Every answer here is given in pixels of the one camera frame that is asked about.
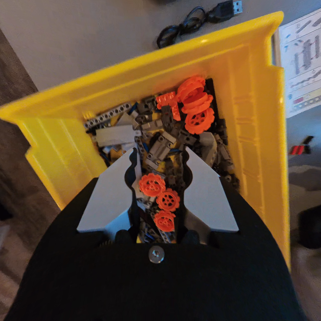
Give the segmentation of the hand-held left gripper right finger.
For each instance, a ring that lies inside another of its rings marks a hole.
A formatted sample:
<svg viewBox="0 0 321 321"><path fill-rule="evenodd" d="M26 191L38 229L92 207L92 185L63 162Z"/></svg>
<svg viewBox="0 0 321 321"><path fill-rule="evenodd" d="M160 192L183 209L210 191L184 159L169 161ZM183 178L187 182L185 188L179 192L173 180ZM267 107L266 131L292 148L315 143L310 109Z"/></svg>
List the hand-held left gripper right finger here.
<svg viewBox="0 0 321 321"><path fill-rule="evenodd" d="M186 165L192 178L184 190L187 211L184 226L196 231L200 239L209 239L211 232L238 232L239 227L219 175L189 147L186 152Z"/></svg>

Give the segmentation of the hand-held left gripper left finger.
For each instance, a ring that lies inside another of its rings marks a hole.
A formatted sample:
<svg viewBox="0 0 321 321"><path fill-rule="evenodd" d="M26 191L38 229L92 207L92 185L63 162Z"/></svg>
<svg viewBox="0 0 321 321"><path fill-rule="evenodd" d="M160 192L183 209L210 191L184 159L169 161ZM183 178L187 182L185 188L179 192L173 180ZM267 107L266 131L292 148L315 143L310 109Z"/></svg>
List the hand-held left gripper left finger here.
<svg viewBox="0 0 321 321"><path fill-rule="evenodd" d="M140 163L138 149L133 147L100 174L78 224L78 232L102 231L109 239L114 239L119 230L132 228L138 233Z"/></svg>

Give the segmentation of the pile of building brick parts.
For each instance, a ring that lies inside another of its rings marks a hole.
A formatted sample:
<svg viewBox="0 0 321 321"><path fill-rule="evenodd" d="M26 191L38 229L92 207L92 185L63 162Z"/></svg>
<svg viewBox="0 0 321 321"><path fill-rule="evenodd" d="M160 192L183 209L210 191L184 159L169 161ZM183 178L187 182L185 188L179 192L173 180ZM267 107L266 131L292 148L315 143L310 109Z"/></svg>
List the pile of building brick parts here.
<svg viewBox="0 0 321 321"><path fill-rule="evenodd" d="M139 243L176 243L185 227L184 190L192 178L187 147L239 190L225 119L216 116L213 81L196 76L178 90L126 102L84 121L107 168L129 149L138 149Z"/></svg>

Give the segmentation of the yellow plastic bin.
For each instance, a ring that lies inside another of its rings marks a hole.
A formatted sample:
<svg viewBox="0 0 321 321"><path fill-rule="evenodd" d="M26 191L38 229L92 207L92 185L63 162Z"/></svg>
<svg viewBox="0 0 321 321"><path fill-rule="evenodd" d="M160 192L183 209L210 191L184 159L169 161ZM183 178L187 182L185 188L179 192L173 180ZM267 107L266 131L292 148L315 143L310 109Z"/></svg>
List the yellow plastic bin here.
<svg viewBox="0 0 321 321"><path fill-rule="evenodd" d="M240 193L291 268L284 70L272 64L278 11L122 62L1 108L30 143L26 159L60 210L106 165L83 121L125 102L212 78Z"/></svg>

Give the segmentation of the grey desk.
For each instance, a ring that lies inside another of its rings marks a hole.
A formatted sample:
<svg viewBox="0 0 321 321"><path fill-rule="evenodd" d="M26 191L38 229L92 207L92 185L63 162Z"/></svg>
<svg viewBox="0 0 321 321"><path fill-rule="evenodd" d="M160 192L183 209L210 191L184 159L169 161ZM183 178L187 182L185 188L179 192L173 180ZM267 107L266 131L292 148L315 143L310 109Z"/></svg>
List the grey desk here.
<svg viewBox="0 0 321 321"><path fill-rule="evenodd" d="M159 50L162 29L183 21L197 5L208 11L221 2L1 1L1 28L36 87L45 91ZM176 44L278 11L289 22L320 6L320 1L242 3L242 13L205 23Z"/></svg>

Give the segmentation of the instruction booklet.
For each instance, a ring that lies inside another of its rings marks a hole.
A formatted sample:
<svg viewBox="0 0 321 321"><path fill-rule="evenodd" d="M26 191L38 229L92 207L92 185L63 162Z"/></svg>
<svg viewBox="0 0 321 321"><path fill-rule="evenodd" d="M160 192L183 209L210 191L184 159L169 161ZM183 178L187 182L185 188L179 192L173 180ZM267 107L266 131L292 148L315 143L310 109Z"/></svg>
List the instruction booklet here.
<svg viewBox="0 0 321 321"><path fill-rule="evenodd" d="M286 118L321 103L321 9L278 28Z"/></svg>

